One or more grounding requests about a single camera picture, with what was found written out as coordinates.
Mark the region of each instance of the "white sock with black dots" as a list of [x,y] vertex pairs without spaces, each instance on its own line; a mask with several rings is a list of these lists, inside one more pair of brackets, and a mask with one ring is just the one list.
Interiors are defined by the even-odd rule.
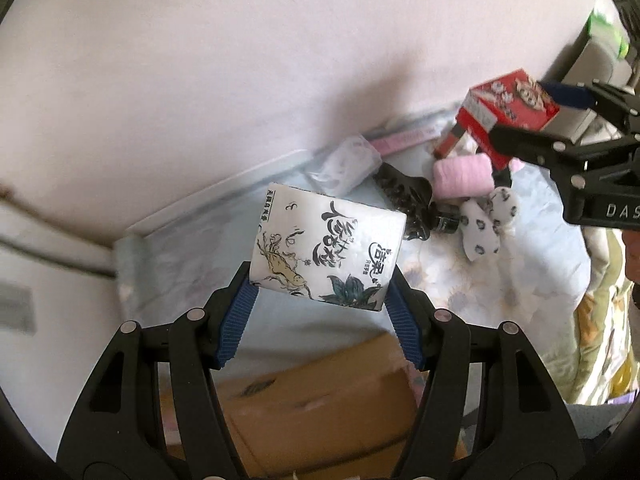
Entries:
[[470,261],[500,250],[497,230],[493,228],[492,220],[475,200],[467,200],[460,206],[460,229],[462,246]]
[[485,211],[498,232],[513,224],[520,209],[518,195],[510,187],[497,187],[488,197]]

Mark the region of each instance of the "metal screw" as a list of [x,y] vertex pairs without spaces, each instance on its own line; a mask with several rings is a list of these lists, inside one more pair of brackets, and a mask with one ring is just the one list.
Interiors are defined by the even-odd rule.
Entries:
[[123,334],[129,334],[133,332],[137,326],[138,324],[135,321],[125,321],[123,324],[120,325],[120,331]]
[[574,175],[571,177],[571,185],[575,187],[575,189],[584,189],[584,186],[587,185],[587,181],[581,175]]
[[204,315],[205,315],[205,312],[201,308],[192,308],[190,311],[187,312],[187,319],[189,321],[199,321],[204,317]]
[[438,310],[436,310],[436,312],[433,314],[433,317],[443,323],[451,321],[451,313],[446,308],[439,308]]
[[511,321],[507,321],[503,326],[502,329],[507,333],[507,334],[511,334],[511,335],[515,335],[517,334],[520,329],[518,328],[518,326],[511,322]]

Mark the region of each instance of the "white baseboard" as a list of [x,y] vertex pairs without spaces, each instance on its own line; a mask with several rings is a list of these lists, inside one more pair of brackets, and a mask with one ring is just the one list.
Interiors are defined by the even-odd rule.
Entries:
[[111,249],[65,233],[0,200],[0,240],[38,257],[78,269],[113,273]]
[[243,171],[234,176],[230,176],[225,180],[213,184],[212,186],[201,189],[189,196],[181,198],[177,202],[162,208],[160,211],[152,213],[146,218],[136,222],[126,229],[127,233],[137,234],[139,236],[147,236],[159,228],[177,220],[178,218],[195,211],[196,209],[207,205],[214,200],[218,200],[223,196],[241,191],[251,187],[262,180],[266,180],[270,176],[293,170],[306,164],[313,158],[313,153],[309,150],[296,150],[287,153],[255,166],[250,170]]

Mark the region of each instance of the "pink sock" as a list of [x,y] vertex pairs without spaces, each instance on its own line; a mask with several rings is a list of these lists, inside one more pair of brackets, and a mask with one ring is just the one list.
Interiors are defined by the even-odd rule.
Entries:
[[433,165],[433,196],[459,198],[485,196],[494,190],[491,159],[485,154],[436,160]]
[[519,158],[513,157],[509,161],[509,169],[511,170],[511,173],[516,173],[517,171],[520,171],[522,168],[524,168],[524,162],[522,162]]

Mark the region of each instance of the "blue rubber grip pad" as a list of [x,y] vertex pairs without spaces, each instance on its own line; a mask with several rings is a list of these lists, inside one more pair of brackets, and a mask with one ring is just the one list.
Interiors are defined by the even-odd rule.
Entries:
[[254,308],[255,298],[258,296],[258,287],[249,283],[249,278],[242,282],[234,300],[226,310],[226,314],[220,324],[220,339],[216,359],[222,368],[229,359],[236,355],[242,332],[249,320],[251,310]]
[[389,283],[389,288],[386,291],[385,305],[400,341],[404,357],[418,369],[422,368],[424,357],[422,355],[420,329],[393,280]]
[[565,85],[555,81],[543,81],[540,82],[540,86],[542,86],[546,93],[560,106],[587,110],[596,104],[591,92],[584,87]]

